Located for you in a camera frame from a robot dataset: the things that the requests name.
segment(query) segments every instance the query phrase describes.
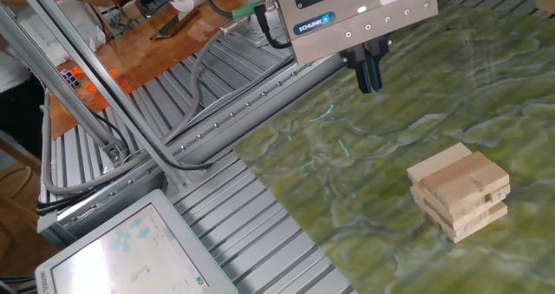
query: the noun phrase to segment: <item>wooden block tower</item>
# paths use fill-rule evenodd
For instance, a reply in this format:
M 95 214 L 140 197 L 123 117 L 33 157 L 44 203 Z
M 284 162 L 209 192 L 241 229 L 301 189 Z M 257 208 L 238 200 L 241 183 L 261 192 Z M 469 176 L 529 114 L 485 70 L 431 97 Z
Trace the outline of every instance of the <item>wooden block tower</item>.
M 416 204 L 455 243 L 507 214 L 509 175 L 462 143 L 407 170 Z

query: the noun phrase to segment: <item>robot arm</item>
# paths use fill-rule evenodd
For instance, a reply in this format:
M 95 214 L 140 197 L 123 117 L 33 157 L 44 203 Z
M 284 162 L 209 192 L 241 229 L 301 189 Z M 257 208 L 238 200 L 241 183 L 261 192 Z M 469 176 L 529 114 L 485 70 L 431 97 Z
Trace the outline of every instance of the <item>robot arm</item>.
M 437 0 L 277 0 L 299 65 L 339 53 L 363 93 L 382 88 L 387 35 L 438 14 Z

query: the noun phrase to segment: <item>person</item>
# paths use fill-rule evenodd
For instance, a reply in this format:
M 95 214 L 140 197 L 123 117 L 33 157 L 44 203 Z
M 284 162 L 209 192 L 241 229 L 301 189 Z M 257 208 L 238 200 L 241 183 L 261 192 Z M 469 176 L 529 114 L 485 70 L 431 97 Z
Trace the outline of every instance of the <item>person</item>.
M 125 0 L 81 0 L 109 6 Z M 0 0 L 4 6 L 26 6 L 26 0 Z M 11 135 L 37 159 L 42 157 L 42 84 L 16 58 L 3 52 L 8 43 L 0 36 L 0 130 Z

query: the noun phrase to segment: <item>green cable connector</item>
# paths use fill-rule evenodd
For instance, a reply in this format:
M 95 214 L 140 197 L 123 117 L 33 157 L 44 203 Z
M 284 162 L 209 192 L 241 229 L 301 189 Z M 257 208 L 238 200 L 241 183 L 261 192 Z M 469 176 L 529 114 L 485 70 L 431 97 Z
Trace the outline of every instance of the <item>green cable connector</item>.
M 254 14 L 254 8 L 258 7 L 260 5 L 260 3 L 256 2 L 256 3 L 251 3 L 251 4 L 247 4 L 244 7 L 241 7 L 237 10 L 234 10 L 232 12 L 233 18 L 238 19 L 241 18 L 243 16 L 250 16 Z

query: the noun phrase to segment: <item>metal rod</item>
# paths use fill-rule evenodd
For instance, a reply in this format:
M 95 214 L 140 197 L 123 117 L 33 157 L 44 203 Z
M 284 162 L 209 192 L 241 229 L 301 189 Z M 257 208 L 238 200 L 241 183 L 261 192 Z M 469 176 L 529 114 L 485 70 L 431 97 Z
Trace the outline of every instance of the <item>metal rod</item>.
M 166 145 L 148 126 L 137 107 L 127 98 L 115 79 L 82 40 L 77 30 L 60 10 L 54 0 L 27 0 L 36 14 L 52 31 L 54 37 L 82 68 L 88 79 L 96 86 L 110 107 L 121 117 L 126 126 L 151 154 L 156 163 L 180 190 L 190 179 L 184 172 L 171 168 L 162 158 L 178 164 Z
M 6 39 L 29 68 L 52 91 L 62 105 L 90 134 L 95 143 L 104 149 L 112 160 L 119 156 L 122 143 L 107 128 L 96 120 L 87 106 L 66 83 L 60 72 L 48 60 L 33 39 L 13 18 L 8 9 L 0 3 L 0 34 Z

